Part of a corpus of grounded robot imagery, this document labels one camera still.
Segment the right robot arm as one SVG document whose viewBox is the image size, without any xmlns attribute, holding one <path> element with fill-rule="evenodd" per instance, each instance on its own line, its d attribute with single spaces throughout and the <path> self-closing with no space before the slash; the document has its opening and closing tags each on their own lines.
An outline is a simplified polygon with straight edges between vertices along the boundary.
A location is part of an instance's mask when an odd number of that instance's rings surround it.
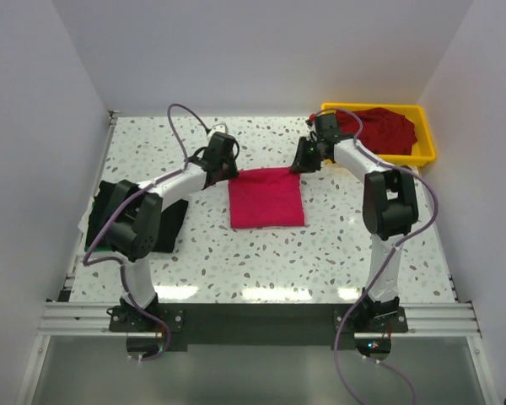
<svg viewBox="0 0 506 405">
<path fill-rule="evenodd" d="M 414 178 L 368 151 L 356 135 L 344 133 L 336 112 L 313 114 L 306 120 L 310 134 L 299 139 L 290 171 L 314 173 L 329 159 L 363 184 L 363 223 L 371 234 L 370 270 L 363 297 L 347 316 L 348 328 L 365 331 L 384 327 L 397 317 L 401 249 L 396 242 L 411 233 L 418 220 Z"/>
</svg>

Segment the pink t shirt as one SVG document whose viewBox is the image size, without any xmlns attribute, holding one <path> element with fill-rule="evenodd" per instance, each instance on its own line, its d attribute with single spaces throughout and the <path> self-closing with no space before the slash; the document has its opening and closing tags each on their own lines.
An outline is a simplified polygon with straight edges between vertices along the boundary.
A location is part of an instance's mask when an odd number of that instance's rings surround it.
<svg viewBox="0 0 506 405">
<path fill-rule="evenodd" d="M 233 229 L 305 225 L 300 175 L 288 167 L 242 170 L 228 190 Z"/>
</svg>

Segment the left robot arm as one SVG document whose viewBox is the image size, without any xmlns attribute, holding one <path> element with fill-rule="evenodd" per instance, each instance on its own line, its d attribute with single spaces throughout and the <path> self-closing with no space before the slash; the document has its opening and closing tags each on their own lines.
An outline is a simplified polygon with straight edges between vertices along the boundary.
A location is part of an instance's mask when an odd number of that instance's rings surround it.
<svg viewBox="0 0 506 405">
<path fill-rule="evenodd" d="M 107 311 L 111 332 L 162 332 L 170 330 L 153 286 L 148 255 L 163 229 L 161 215 L 192 193 L 239 175 L 237 140 L 212 130 L 206 146 L 186 159 L 186 167 L 149 181 L 120 181 L 106 199 L 100 230 L 83 263 L 89 264 L 94 248 L 103 241 L 120 266 L 120 304 Z"/>
</svg>

